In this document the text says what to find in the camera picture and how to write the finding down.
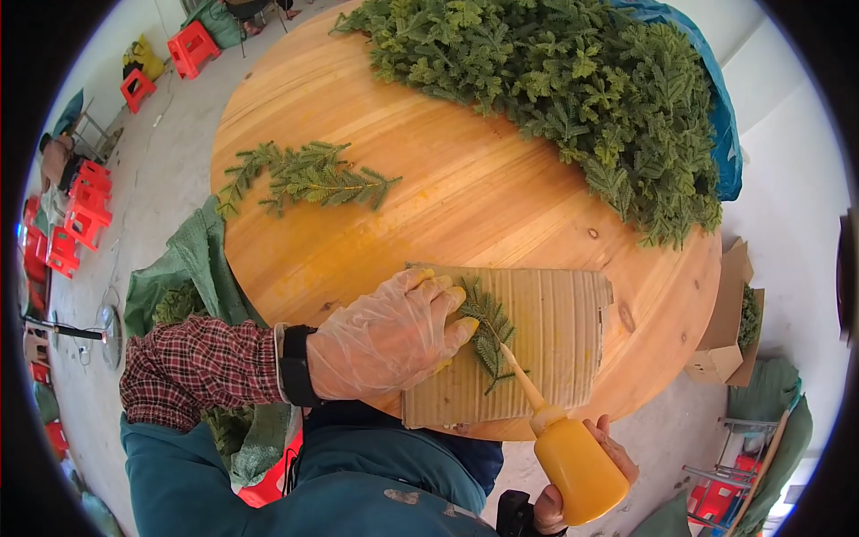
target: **wooden table surface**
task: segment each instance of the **wooden table surface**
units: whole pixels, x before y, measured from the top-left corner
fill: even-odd
[[[351,142],[344,157],[404,179],[376,213],[361,205],[301,203],[283,219],[256,200],[263,173],[227,221],[233,273],[269,324],[318,326],[340,306],[401,270],[438,265],[603,271],[614,288],[605,352],[590,404],[571,414],[634,412],[683,369],[710,319],[721,236],[695,228],[682,252],[643,248],[639,236],[588,194],[582,172],[551,143],[519,139],[506,119],[376,81],[367,38],[329,36],[345,5],[281,38],[233,93],[218,126],[211,191],[237,150],[274,140]],[[399,394],[368,401],[400,415]],[[461,426],[463,436],[530,440],[527,419]]]

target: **yellow squeeze bottle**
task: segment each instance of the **yellow squeeze bottle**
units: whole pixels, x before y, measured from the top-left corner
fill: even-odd
[[[567,418],[557,405],[546,404],[505,344],[501,351],[534,410],[534,454],[561,491],[564,522],[581,526],[600,518],[624,499],[630,491],[629,481],[581,421]]]

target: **teal jacket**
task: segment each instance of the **teal jacket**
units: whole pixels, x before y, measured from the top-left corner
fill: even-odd
[[[142,537],[468,535],[497,537],[486,496],[418,431],[332,426],[304,439],[297,487],[255,509],[236,496],[205,424],[183,434],[121,418],[131,507]]]

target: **cardboard box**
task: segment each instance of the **cardboard box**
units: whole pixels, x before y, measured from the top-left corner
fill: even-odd
[[[411,265],[447,274],[455,283],[480,276],[482,291],[496,296],[516,326],[511,350],[546,402],[571,409],[590,401],[602,359],[606,308],[614,300],[604,274]],[[489,383],[467,344],[447,368],[403,392],[403,424],[417,428],[531,416],[515,380],[484,395]]]
[[[722,255],[722,275],[713,315],[698,348],[685,366],[697,382],[748,386],[758,357],[760,335],[745,350],[737,345],[742,317],[743,289],[752,281],[754,269],[748,257],[748,243],[738,238]],[[764,290],[756,289],[755,299],[764,311]]]

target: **plaid sleeve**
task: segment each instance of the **plaid sleeve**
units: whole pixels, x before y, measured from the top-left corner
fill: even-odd
[[[282,401],[274,331],[189,317],[129,339],[119,395],[128,423],[187,432],[200,410]]]

